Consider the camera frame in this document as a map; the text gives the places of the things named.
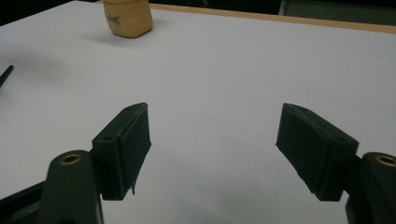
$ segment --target white table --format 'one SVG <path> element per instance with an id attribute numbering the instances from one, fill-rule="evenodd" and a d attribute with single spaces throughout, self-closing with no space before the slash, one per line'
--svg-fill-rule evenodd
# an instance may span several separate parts
<path id="1" fill-rule="evenodd" d="M 395 155 L 396 35 L 152 10 L 154 29 L 114 36 L 100 4 L 72 2 L 0 27 L 0 198 L 147 102 L 152 147 L 136 195 L 106 223 L 347 223 L 275 146 L 283 103 L 312 109 Z"/>

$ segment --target black logo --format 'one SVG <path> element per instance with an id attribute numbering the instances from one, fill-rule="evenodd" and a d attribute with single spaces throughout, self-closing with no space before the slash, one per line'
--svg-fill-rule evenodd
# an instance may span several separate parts
<path id="1" fill-rule="evenodd" d="M 117 25 L 120 25 L 120 18 L 121 18 L 121 15 L 114 16 L 114 17 L 112 17 L 110 15 L 107 15 L 107 19 L 112 21 L 112 22 L 114 22 L 114 23 L 116 23 Z"/>

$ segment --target tan container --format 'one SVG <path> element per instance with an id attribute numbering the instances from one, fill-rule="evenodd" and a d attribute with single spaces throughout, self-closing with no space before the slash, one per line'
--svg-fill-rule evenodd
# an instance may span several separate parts
<path id="1" fill-rule="evenodd" d="M 110 30 L 123 37 L 138 37 L 152 29 L 149 0 L 105 0 Z"/>

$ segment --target black pen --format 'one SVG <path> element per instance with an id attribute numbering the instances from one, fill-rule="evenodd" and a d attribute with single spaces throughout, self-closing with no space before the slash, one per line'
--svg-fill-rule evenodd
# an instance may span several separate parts
<path id="1" fill-rule="evenodd" d="M 8 78 L 9 74 L 12 72 L 14 69 L 13 65 L 10 65 L 9 68 L 6 70 L 6 72 L 3 73 L 3 75 L 0 76 L 0 87 L 3 86 L 4 82 Z"/>

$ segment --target table surface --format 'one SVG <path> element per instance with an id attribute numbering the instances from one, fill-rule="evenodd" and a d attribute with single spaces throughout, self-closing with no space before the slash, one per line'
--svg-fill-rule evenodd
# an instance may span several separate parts
<path id="1" fill-rule="evenodd" d="M 152 147 L 136 195 L 106 223 L 347 223 L 275 146 L 281 106 L 307 107 L 395 154 L 396 35 L 152 10 L 137 39 L 103 6 L 72 2 L 0 27 L 0 198 L 45 179 L 50 161 L 147 102 Z"/>

